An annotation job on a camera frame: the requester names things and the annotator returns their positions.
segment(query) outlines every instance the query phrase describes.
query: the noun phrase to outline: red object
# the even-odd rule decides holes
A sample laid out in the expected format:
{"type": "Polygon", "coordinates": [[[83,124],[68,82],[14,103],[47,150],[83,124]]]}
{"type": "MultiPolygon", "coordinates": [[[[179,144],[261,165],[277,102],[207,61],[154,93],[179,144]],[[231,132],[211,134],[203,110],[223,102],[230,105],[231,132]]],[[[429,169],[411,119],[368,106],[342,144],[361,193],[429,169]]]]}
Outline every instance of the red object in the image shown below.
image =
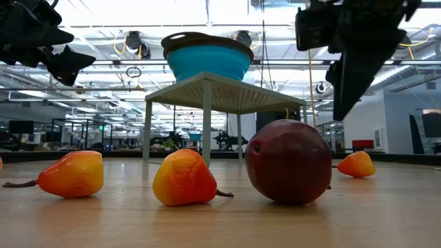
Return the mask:
{"type": "Polygon", "coordinates": [[[352,148],[355,147],[373,148],[373,140],[352,141],[352,148]]]}
{"type": "Polygon", "coordinates": [[[266,125],[249,141],[245,160],[252,185],[275,201],[307,204],[331,183],[331,150],[317,130],[300,121],[266,125]]]}

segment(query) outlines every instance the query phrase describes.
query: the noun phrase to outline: wooden surface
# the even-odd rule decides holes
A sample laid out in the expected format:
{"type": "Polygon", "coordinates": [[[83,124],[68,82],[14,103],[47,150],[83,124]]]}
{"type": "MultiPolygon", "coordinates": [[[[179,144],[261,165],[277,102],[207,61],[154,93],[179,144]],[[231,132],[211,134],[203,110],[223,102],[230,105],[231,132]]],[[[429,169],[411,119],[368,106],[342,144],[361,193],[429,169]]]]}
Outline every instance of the wooden surface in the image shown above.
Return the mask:
{"type": "MultiPolygon", "coordinates": [[[[49,164],[6,164],[0,183],[36,178],[49,164]]],[[[332,190],[292,207],[261,196],[238,161],[213,160],[218,188],[235,198],[165,207],[151,187],[158,165],[106,158],[93,197],[0,188],[0,247],[441,247],[441,172],[376,166],[368,179],[333,169],[332,190]]]]}

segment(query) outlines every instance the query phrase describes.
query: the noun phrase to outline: dark red apple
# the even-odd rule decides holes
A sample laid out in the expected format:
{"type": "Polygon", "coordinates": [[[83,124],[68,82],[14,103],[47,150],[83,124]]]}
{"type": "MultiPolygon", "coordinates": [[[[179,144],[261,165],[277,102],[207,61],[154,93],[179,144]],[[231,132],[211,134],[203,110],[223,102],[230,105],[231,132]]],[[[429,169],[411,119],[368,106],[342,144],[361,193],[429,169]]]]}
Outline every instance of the dark red apple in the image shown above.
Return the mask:
{"type": "Polygon", "coordinates": [[[317,130],[300,121],[266,125],[248,143],[245,160],[253,186],[274,201],[307,204],[331,183],[331,150],[317,130]]]}

